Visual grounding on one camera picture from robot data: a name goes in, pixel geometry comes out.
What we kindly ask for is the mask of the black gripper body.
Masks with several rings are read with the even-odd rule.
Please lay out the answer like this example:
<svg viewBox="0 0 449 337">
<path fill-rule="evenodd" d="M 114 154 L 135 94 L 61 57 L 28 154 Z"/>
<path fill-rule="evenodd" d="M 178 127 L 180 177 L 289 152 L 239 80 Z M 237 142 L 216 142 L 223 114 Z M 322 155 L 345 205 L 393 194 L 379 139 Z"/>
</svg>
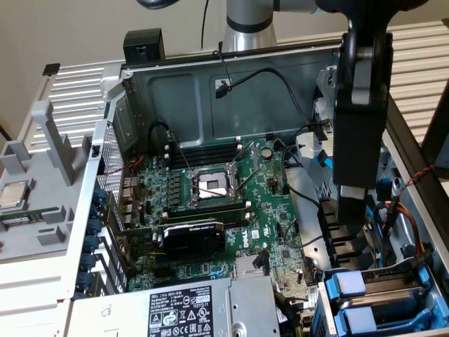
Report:
<svg viewBox="0 0 449 337">
<path fill-rule="evenodd" d="M 372 34 L 385 32 L 387 25 L 398 12 L 412 11 L 427 1 L 366 1 L 366 0 L 316 0 L 315 4 L 327 13 L 341 13 L 348 22 L 348 32 Z"/>
</svg>

